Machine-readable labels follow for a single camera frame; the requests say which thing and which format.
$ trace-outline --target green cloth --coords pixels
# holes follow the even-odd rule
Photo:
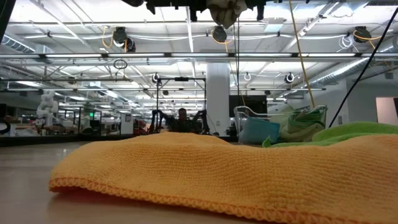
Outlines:
[[[273,146],[264,142],[263,147],[329,146],[358,136],[375,134],[398,134],[398,126],[373,122],[354,122],[320,131],[312,137],[312,142],[280,143]]]

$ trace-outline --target knitted cloth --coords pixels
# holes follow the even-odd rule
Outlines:
[[[76,188],[283,223],[398,223],[398,135],[256,148],[163,133],[93,142],[52,171]]]

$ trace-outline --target white pillar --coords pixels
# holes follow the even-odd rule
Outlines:
[[[227,136],[226,130],[229,127],[228,63],[208,63],[206,81],[207,122],[210,132]]]

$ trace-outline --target metal frame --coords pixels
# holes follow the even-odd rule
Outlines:
[[[162,86],[159,88],[159,82],[162,81],[162,80],[166,80],[166,82],[164,83],[164,85],[162,85]],[[205,87],[203,88],[203,87],[201,87],[201,86],[199,85],[200,88],[198,88],[198,90],[203,90],[203,91],[205,92],[205,105],[204,105],[203,109],[206,110],[206,78],[188,78],[188,77],[160,78],[160,77],[158,77],[158,79],[156,79],[156,111],[159,110],[159,90],[161,90],[165,85],[167,85],[167,83],[168,83],[170,80],[174,80],[174,81],[176,81],[176,82],[188,82],[189,80],[193,80],[193,81],[194,81],[195,83],[197,83],[197,84],[198,84],[197,80],[202,80],[202,81],[204,81],[204,82],[205,82]],[[156,123],[155,123],[155,126],[157,127],[157,125],[158,125],[158,113],[156,113]]]

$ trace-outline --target light fixture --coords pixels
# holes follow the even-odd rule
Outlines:
[[[244,79],[245,79],[246,81],[250,81],[251,76],[250,76],[250,74],[249,74],[248,72],[246,72],[246,74],[244,75]]]
[[[174,53],[172,57],[227,57],[226,53]]]
[[[40,58],[37,54],[1,54],[0,58]]]
[[[81,97],[81,96],[69,96],[69,98],[74,99],[74,100],[86,100],[86,98]]]
[[[40,85],[38,83],[30,82],[30,81],[18,81],[16,83],[27,85],[27,86],[32,86],[32,87],[40,87]]]
[[[146,54],[146,53],[134,53],[134,54],[109,54],[108,57],[163,57],[164,54]]]
[[[362,54],[363,57],[370,57],[372,54]],[[398,53],[376,53],[375,57],[398,57]]]
[[[46,54],[47,58],[95,58],[101,54]]]
[[[238,57],[291,57],[292,54],[285,54],[285,53],[238,53]]]
[[[310,53],[309,57],[354,57],[354,53],[331,53],[331,54],[319,54],[319,53]]]
[[[113,98],[117,98],[118,97],[118,95],[115,92],[111,91],[111,90],[106,90],[106,94],[108,96],[113,97]]]
[[[286,98],[267,98],[267,100],[286,100]]]
[[[84,89],[77,89],[78,91],[105,91],[106,89],[104,88],[84,88]]]

